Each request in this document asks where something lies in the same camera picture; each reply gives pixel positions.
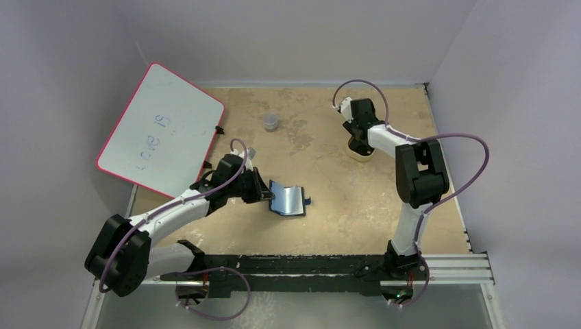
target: floor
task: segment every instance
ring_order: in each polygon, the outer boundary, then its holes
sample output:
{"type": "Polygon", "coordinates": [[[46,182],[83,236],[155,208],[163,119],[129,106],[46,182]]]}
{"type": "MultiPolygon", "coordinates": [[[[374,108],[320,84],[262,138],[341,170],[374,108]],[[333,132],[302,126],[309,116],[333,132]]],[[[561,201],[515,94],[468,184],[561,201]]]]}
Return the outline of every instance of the floor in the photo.
{"type": "MultiPolygon", "coordinates": [[[[253,164],[265,182],[304,186],[312,197],[305,217],[281,217],[268,203],[247,205],[240,199],[209,217],[194,221],[163,240],[188,239],[211,254],[380,254],[393,235],[401,201],[395,190],[395,161],[376,152],[357,162],[345,153],[349,134],[342,116],[330,105],[332,88],[208,88],[226,106],[209,161],[216,164],[239,137],[256,151],[253,164]],[[262,114],[279,114],[275,132],[262,128],[262,114]]],[[[423,88],[386,88],[390,122],[416,137],[436,133],[423,88]]],[[[338,97],[372,98],[378,117],[384,106],[368,88],[346,88],[338,97]]],[[[138,189],[134,213],[169,199],[138,189]]],[[[467,254],[455,202],[434,210],[422,241],[426,254],[467,254]]]]}

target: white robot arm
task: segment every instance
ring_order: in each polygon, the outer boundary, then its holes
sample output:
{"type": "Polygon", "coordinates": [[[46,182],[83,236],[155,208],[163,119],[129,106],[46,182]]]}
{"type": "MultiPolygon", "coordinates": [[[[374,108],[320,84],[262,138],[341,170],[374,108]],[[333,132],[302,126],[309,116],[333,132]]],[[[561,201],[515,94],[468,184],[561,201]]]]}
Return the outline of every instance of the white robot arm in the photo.
{"type": "Polygon", "coordinates": [[[101,287],[106,284],[121,297],[146,278],[190,269],[199,249],[188,241],[152,247],[187,223],[226,205],[230,197],[240,197],[247,204],[273,199],[258,169],[252,167],[254,154],[252,148],[248,156],[234,150],[220,160],[215,171],[205,174],[179,197],[128,219],[110,217],[85,260],[85,268],[100,279],[101,287]]]}
{"type": "Polygon", "coordinates": [[[417,253],[415,243],[420,244],[428,219],[424,211],[439,201],[449,188],[438,142],[422,143],[420,139],[378,120],[370,99],[345,98],[337,107],[337,112],[345,118],[343,127],[351,134],[347,154],[366,162],[375,149],[379,149],[396,160],[397,192],[403,204],[390,246],[396,258],[414,256],[417,253]],[[418,163],[427,165],[427,169],[420,171],[418,163]],[[423,221],[418,227],[422,214],[423,221]]]}

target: white wall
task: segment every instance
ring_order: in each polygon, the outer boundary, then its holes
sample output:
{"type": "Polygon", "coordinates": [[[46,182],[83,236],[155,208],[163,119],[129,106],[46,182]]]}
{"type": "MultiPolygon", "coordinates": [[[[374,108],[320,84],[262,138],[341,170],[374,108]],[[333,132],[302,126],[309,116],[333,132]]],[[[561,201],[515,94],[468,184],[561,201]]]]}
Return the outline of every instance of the white wall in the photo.
{"type": "Polygon", "coordinates": [[[199,84],[430,80],[475,0],[117,0],[147,61],[199,84]]]}
{"type": "Polygon", "coordinates": [[[130,185],[96,170],[145,72],[112,1],[0,0],[0,328],[78,328],[130,185]]]}
{"type": "MultiPolygon", "coordinates": [[[[460,196],[488,250],[509,328],[579,328],[581,2],[478,0],[429,92],[441,132],[487,140],[491,161],[460,196]]],[[[445,143],[456,185],[480,165],[445,143]]]]}

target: purple cable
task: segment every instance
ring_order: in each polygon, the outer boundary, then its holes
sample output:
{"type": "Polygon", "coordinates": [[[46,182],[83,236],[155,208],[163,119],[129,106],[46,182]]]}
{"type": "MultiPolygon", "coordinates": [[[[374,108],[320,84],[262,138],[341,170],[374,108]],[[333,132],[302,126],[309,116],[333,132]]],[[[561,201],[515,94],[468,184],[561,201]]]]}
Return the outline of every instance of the purple cable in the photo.
{"type": "MultiPolygon", "coordinates": [[[[196,194],[192,197],[187,197],[186,199],[183,200],[183,202],[190,202],[190,201],[199,199],[200,197],[205,197],[207,195],[210,195],[210,194],[224,188],[224,186],[227,186],[228,184],[232,183],[232,181],[234,181],[242,173],[242,171],[244,170],[244,168],[246,166],[246,159],[248,158],[248,149],[246,148],[246,144],[244,144],[244,142],[241,139],[233,138],[230,141],[230,150],[234,151],[234,141],[239,142],[242,145],[242,148],[244,149],[244,158],[242,159],[242,165],[240,166],[240,168],[238,168],[238,171],[229,180],[225,181],[222,185],[219,185],[215,188],[212,188],[211,190],[208,190],[206,192],[196,194]]],[[[157,209],[156,211],[149,214],[149,216],[147,216],[147,221],[151,221],[153,218],[157,217],[162,212],[167,211],[169,209],[172,209],[173,207],[179,206],[180,204],[182,204],[182,200],[172,202],[170,204],[167,204],[167,205],[157,209]]],[[[101,274],[101,279],[99,282],[99,292],[107,293],[108,291],[111,290],[111,288],[105,289],[105,278],[107,277],[107,274],[109,274],[109,270],[111,269],[111,265],[113,264],[113,260],[115,259],[115,257],[119,253],[119,251],[121,251],[121,248],[125,245],[127,240],[129,240],[131,235],[133,235],[133,233],[135,233],[135,231],[137,231],[137,229],[145,223],[146,223],[146,219],[142,219],[139,223],[137,223],[134,227],[132,227],[125,234],[125,236],[121,239],[121,241],[119,241],[119,243],[117,244],[117,246],[115,247],[115,249],[111,253],[111,256],[109,256],[109,259],[107,259],[107,263],[105,264],[105,268],[103,269],[103,273],[101,274]]]]}
{"type": "Polygon", "coordinates": [[[372,86],[375,90],[378,91],[378,93],[381,95],[381,97],[383,99],[383,103],[385,104],[385,124],[387,125],[387,119],[389,118],[389,105],[387,104],[387,98],[385,97],[385,94],[381,91],[380,87],[378,87],[373,82],[363,80],[363,79],[352,79],[352,80],[347,80],[346,82],[343,82],[339,87],[337,87],[337,89],[335,90],[335,93],[333,94],[333,98],[331,98],[331,103],[333,104],[333,107],[336,106],[335,105],[335,98],[337,97],[337,93],[339,93],[341,88],[343,88],[344,86],[346,86],[352,82],[361,82],[363,84],[368,84],[368,85],[372,86]]]}
{"type": "Polygon", "coordinates": [[[117,244],[117,246],[115,247],[115,249],[111,253],[111,256],[109,256],[109,259],[107,259],[107,263],[105,264],[105,269],[103,269],[103,274],[101,274],[101,279],[99,281],[99,292],[107,293],[108,291],[111,290],[111,288],[109,288],[109,287],[107,289],[105,289],[105,278],[107,278],[107,274],[109,274],[109,270],[111,269],[111,265],[113,264],[113,260],[115,259],[115,256],[117,256],[117,254],[119,253],[121,248],[125,245],[127,240],[129,240],[129,237],[131,235],[133,235],[133,233],[135,233],[135,231],[137,231],[137,229],[143,224],[145,224],[145,219],[142,219],[134,227],[129,229],[129,231],[127,231],[127,234],[125,234],[125,236],[121,239],[121,241],[119,241],[119,243],[117,244]]]}
{"type": "Polygon", "coordinates": [[[462,193],[466,188],[468,188],[468,186],[472,185],[472,183],[474,183],[474,181],[476,181],[476,179],[482,174],[482,172],[486,168],[487,164],[489,163],[489,158],[490,158],[489,146],[486,144],[486,142],[484,142],[484,140],[482,138],[480,138],[478,136],[475,136],[475,135],[472,135],[472,134],[449,133],[449,134],[438,134],[438,135],[431,136],[431,137],[426,137],[426,138],[415,138],[415,137],[411,137],[411,136],[402,134],[401,132],[398,132],[397,130],[392,129],[388,125],[389,105],[387,104],[387,98],[385,97],[385,94],[381,91],[381,89],[377,85],[375,85],[373,82],[369,82],[367,80],[352,79],[352,80],[348,80],[346,82],[343,82],[335,90],[335,93],[333,94],[333,98],[331,99],[331,102],[333,103],[333,107],[336,106],[335,105],[335,98],[336,98],[337,93],[339,92],[339,90],[342,87],[344,87],[346,84],[350,84],[352,82],[362,82],[364,84],[368,84],[368,85],[374,87],[374,89],[376,89],[379,92],[379,94],[381,95],[381,97],[383,99],[384,105],[385,105],[385,126],[386,126],[386,130],[389,133],[391,133],[392,135],[398,136],[400,138],[405,139],[406,141],[410,141],[410,142],[414,142],[414,143],[421,143],[421,142],[433,141],[433,140],[440,139],[440,138],[463,137],[463,138],[473,139],[473,140],[479,142],[480,144],[482,144],[482,146],[484,147],[484,162],[482,163],[482,166],[480,167],[480,169],[478,169],[478,172],[466,184],[462,185],[462,187],[460,187],[457,191],[455,191],[451,195],[448,195],[444,199],[440,200],[440,202],[436,202],[435,204],[432,204],[431,206],[429,206],[428,208],[426,208],[426,210],[424,210],[423,214],[420,215],[420,217],[419,217],[418,224],[416,226],[416,230],[415,230],[415,233],[414,233],[414,245],[415,245],[416,253],[418,254],[418,256],[420,258],[420,261],[425,266],[426,279],[425,279],[425,284],[423,285],[422,289],[420,290],[420,292],[417,294],[417,296],[415,298],[413,298],[412,300],[410,300],[409,302],[407,302],[405,304],[400,304],[400,306],[409,306],[411,304],[414,304],[423,295],[423,293],[425,292],[425,290],[428,288],[428,282],[430,280],[430,268],[428,267],[428,263],[425,261],[425,258],[421,255],[421,250],[419,249],[419,246],[418,246],[418,243],[417,243],[418,242],[418,238],[419,238],[419,231],[420,231],[420,228],[421,228],[421,224],[423,223],[423,216],[424,216],[424,214],[428,214],[430,211],[434,210],[434,208],[436,208],[437,206],[440,206],[444,202],[447,202],[448,200],[450,200],[453,197],[457,196],[458,194],[462,193]]]}
{"type": "Polygon", "coordinates": [[[233,315],[227,316],[227,317],[216,317],[214,315],[209,315],[209,314],[205,314],[203,312],[200,312],[199,310],[196,310],[194,308],[191,308],[191,307],[185,305],[184,303],[182,303],[182,301],[180,300],[180,295],[177,293],[177,287],[176,287],[175,288],[175,299],[177,299],[177,305],[179,305],[179,306],[185,308],[186,310],[189,310],[190,312],[192,312],[194,314],[197,314],[197,315],[199,315],[201,317],[205,317],[206,319],[215,320],[215,321],[228,321],[228,320],[232,320],[233,318],[238,317],[242,313],[244,313],[244,311],[248,307],[248,304],[250,304],[251,292],[250,292],[250,283],[248,283],[248,280],[244,277],[244,275],[242,273],[238,272],[235,269],[231,269],[229,267],[214,267],[214,268],[211,268],[211,269],[204,269],[203,271],[185,272],[185,273],[180,273],[180,274],[182,274],[183,276],[197,276],[199,274],[216,272],[216,271],[229,271],[229,272],[232,272],[232,273],[236,274],[237,276],[239,276],[242,279],[242,281],[244,281],[244,284],[246,285],[246,290],[247,290],[247,297],[246,297],[246,302],[244,303],[244,306],[242,306],[242,308],[238,312],[236,312],[233,315]]]}
{"type": "Polygon", "coordinates": [[[482,144],[482,146],[484,148],[484,162],[482,163],[482,166],[480,166],[480,168],[478,169],[476,174],[474,176],[472,176],[472,178],[466,184],[462,185],[462,187],[460,187],[458,190],[456,190],[451,195],[448,195],[447,197],[443,198],[439,202],[436,202],[435,204],[432,204],[431,206],[426,208],[426,210],[424,210],[424,212],[420,215],[419,220],[418,220],[418,224],[416,226],[416,230],[414,233],[414,246],[416,249],[416,253],[419,256],[420,261],[423,263],[423,265],[425,267],[425,284],[421,288],[420,292],[416,295],[416,297],[414,297],[413,299],[411,299],[409,302],[407,302],[405,304],[400,304],[401,307],[410,306],[411,304],[414,304],[415,302],[417,302],[417,300],[419,300],[419,298],[423,295],[423,293],[425,293],[426,289],[428,289],[428,282],[430,281],[430,268],[428,267],[428,262],[425,261],[425,258],[422,256],[421,250],[419,249],[419,246],[418,246],[419,231],[421,228],[421,224],[423,223],[423,218],[424,218],[423,216],[428,214],[430,211],[434,210],[434,208],[436,208],[437,206],[440,206],[444,202],[447,202],[450,199],[457,196],[458,194],[462,193],[466,188],[468,188],[468,186],[472,185],[472,183],[474,183],[476,181],[476,179],[478,179],[478,177],[480,177],[480,175],[482,174],[482,172],[484,171],[484,169],[486,168],[486,166],[489,163],[489,159],[490,159],[489,146],[486,144],[486,142],[484,142],[484,140],[482,138],[475,136],[475,135],[472,135],[472,134],[465,134],[465,133],[439,134],[436,136],[431,136],[431,137],[427,137],[427,138],[423,138],[421,140],[418,140],[418,143],[433,141],[433,140],[440,139],[440,138],[450,138],[450,137],[470,138],[470,139],[473,139],[473,140],[479,142],[480,144],[482,144]]]}

